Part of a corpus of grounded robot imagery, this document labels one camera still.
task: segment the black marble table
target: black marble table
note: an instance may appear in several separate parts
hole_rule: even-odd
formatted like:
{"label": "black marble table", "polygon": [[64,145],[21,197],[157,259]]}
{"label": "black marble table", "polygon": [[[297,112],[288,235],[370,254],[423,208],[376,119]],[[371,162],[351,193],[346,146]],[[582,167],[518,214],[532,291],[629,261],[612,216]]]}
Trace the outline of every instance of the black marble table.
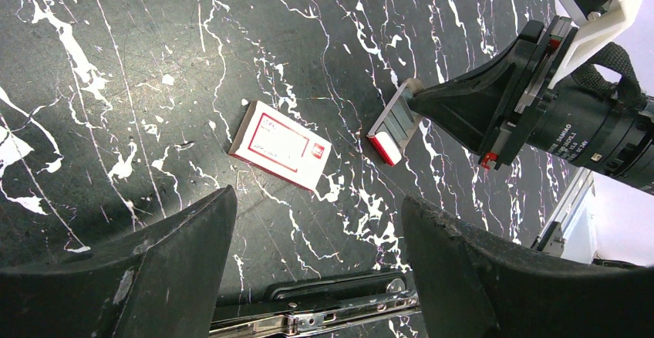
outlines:
{"label": "black marble table", "polygon": [[[92,251],[228,184],[239,215],[220,303],[257,301],[276,282],[409,271],[399,207],[410,191],[529,246],[568,182],[560,160],[526,147],[486,172],[425,121],[388,167],[364,136],[403,79],[471,70],[553,8],[0,0],[0,265]],[[333,143],[315,193],[227,155],[252,100]],[[353,333],[373,330],[424,334],[406,319]]]}

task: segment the eraser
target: eraser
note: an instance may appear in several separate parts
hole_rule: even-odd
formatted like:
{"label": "eraser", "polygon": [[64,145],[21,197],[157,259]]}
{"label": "eraser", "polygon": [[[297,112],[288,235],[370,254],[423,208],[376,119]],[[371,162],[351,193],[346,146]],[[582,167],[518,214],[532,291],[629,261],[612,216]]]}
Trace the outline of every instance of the eraser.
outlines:
{"label": "eraser", "polygon": [[250,103],[229,154],[313,191],[331,151],[327,140],[256,101]]}

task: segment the book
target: book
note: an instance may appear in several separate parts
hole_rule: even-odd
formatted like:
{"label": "book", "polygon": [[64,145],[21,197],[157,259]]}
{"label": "book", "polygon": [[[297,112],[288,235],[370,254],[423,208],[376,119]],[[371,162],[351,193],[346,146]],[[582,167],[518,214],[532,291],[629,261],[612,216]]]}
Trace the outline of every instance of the book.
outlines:
{"label": "book", "polygon": [[315,190],[332,145],[261,101],[250,104],[229,154]]}

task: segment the screw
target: screw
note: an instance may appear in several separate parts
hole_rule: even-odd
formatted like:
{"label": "screw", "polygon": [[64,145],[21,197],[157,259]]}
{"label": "screw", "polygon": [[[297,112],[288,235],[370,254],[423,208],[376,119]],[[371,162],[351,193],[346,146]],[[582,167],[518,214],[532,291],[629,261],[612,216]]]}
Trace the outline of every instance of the screw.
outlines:
{"label": "screw", "polygon": [[599,12],[591,12],[588,14],[588,21],[589,22],[594,22],[597,19],[600,19],[602,17],[602,14]]}

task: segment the red plastic part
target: red plastic part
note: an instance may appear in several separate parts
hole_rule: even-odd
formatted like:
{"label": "red plastic part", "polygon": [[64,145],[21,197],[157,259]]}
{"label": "red plastic part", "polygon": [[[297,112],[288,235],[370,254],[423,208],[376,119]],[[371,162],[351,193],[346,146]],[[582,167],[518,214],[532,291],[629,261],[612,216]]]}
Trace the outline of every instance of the red plastic part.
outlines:
{"label": "red plastic part", "polygon": [[386,150],[384,150],[384,147],[382,146],[382,144],[377,140],[377,137],[374,136],[374,137],[368,137],[368,138],[370,139],[370,141],[373,142],[373,146],[375,147],[375,149],[377,149],[377,151],[379,152],[379,155],[382,156],[382,158],[384,159],[386,164],[388,164],[391,167],[394,166],[395,163],[393,161],[391,161],[391,159],[390,159],[389,155],[387,154]]}
{"label": "red plastic part", "polygon": [[490,170],[491,167],[488,166],[488,162],[490,162],[490,161],[495,162],[495,161],[497,161],[498,158],[499,158],[499,156],[497,154],[495,154],[495,153],[486,154],[486,157],[484,157],[484,160],[481,161],[481,167],[484,167],[487,170]]}

